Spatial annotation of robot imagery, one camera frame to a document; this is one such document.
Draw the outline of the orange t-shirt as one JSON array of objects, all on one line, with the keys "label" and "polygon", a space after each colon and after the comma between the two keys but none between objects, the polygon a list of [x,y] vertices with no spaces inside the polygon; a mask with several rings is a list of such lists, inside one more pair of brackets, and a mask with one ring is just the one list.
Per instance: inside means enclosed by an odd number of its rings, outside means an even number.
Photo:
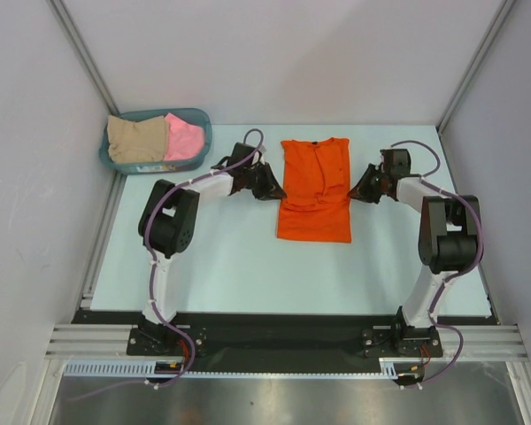
[{"label": "orange t-shirt", "polygon": [[350,140],[284,140],[277,236],[298,242],[350,243]]}]

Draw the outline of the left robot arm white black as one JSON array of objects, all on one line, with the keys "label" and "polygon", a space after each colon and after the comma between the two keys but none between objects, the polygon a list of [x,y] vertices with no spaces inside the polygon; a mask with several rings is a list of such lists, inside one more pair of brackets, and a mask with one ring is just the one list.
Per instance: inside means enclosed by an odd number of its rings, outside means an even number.
[{"label": "left robot arm white black", "polygon": [[148,300],[138,328],[156,352],[171,352],[181,338],[172,328],[177,307],[171,300],[168,275],[173,260],[187,250],[194,237],[199,207],[244,189],[258,201],[287,196],[262,149],[247,143],[236,143],[232,153],[206,174],[179,184],[161,179],[152,187],[138,224],[150,255]]}]

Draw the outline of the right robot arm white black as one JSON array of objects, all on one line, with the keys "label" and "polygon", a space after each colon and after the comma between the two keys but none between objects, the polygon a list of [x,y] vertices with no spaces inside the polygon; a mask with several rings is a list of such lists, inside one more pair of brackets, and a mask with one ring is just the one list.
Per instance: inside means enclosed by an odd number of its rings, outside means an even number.
[{"label": "right robot arm white black", "polygon": [[484,251],[477,197],[441,189],[426,174],[415,174],[404,143],[382,150],[381,163],[367,167],[349,197],[367,204],[390,197],[419,213],[419,277],[388,328],[363,331],[365,356],[441,356],[439,305],[451,285],[479,265]]}]

